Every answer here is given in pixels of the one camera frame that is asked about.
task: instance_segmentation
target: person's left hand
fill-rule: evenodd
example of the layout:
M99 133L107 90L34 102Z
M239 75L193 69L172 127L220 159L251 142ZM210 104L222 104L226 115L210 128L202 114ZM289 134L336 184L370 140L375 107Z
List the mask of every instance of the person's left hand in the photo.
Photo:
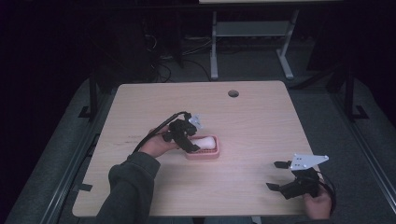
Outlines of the person's left hand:
M163 140L163 135L162 133L166 133L169 130L169 126L165 126L162 129L160 129L155 136L150 138L145 145L143 145L140 148L140 152L144 152L152 156L153 158L157 158L161 156L163 153L179 148L179 146L176 143L168 143Z

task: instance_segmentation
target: dark background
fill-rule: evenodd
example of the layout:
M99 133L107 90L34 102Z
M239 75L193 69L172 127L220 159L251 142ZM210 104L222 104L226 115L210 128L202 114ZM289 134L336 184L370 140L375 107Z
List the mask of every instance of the dark background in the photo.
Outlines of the dark background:
M103 90L122 82L149 82L154 76L149 69L152 59L140 54L145 48L139 35L142 27L126 22L138 21L139 17L130 13L98 16L73 10L81 2L0 2L0 222L18 198L74 92L92 71L108 84L102 85ZM313 9L303 10L299 21L308 28L297 26L293 38L312 35L317 40L311 69L324 70L336 62L353 64L356 77L370 88L378 105L396 125L396 7L388 1L357 2L344 9L324 10L330 12L327 16ZM197 17L200 13L181 15L177 19L172 13L164 15L153 15L163 19L154 28L164 40L169 34L173 34L168 39L172 40L175 35L210 32L203 25L189 28L189 22L205 21L210 25L210 14L203 13L202 18ZM182 29L174 32L179 22ZM90 37L108 36L106 40L110 41L103 46L113 50L118 61L129 65L122 67L103 55L87 36L87 27L92 32ZM133 36L135 42L127 43L125 36ZM170 46L177 50L177 42L171 41Z

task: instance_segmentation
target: floor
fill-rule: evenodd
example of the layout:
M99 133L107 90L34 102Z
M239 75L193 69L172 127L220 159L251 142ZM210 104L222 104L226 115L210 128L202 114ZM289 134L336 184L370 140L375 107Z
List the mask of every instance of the floor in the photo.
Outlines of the floor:
M281 80L291 87L316 73L305 71L314 42L293 40L287 57L295 79L285 79L275 52L280 44L281 40L267 39L260 46L224 45L218 56L218 81ZM209 81L209 52L206 49L187 54L184 59L187 61L183 68L173 60L162 60L159 65L161 75L156 81ZM303 90L290 90L289 93L313 152L331 158L319 167L337 188L337 207L332 220L334 223L396 223L396 211L389 203L392 198L384 194L387 188L381 187L384 180L388 181L385 186L396 186L396 168L393 166L396 130L375 104L370 91L358 80L355 105L362 105L369 119L350 122L342 111L344 91L328 93L325 89L327 80L325 77ZM78 117L81 108L89 105L88 80L81 84L7 223L93 222L93 218L74 217L72 207L116 91L99 94L98 115L89 122ZM380 164L379 168L369 160L373 156ZM69 172L70 167L77 168L75 172ZM383 170L385 177L378 170ZM65 178L73 184L65 185L68 183ZM52 199L59 200L58 206L48 209ZM272 224L303 220L307 217L262 217L262 223Z

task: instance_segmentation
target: pink container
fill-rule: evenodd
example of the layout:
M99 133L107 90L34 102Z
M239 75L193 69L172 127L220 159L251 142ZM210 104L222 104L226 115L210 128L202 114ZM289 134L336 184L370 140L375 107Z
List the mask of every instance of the pink container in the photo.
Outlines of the pink container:
M190 161L197 161L197 160L214 160L219 157L219 140L215 135L208 135L208 136L193 136L191 139L202 139L206 137L213 137L216 142L216 146L213 149L199 149L195 152L186 152L185 156L187 160Z

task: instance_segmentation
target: white triangular bracket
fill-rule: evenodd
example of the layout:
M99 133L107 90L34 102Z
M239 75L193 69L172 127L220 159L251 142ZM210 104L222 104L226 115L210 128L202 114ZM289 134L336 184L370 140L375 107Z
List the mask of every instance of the white triangular bracket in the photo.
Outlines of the white triangular bracket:
M306 170L328 160L329 160L328 156L294 154L293 161L291 162L290 165L290 169L292 171Z

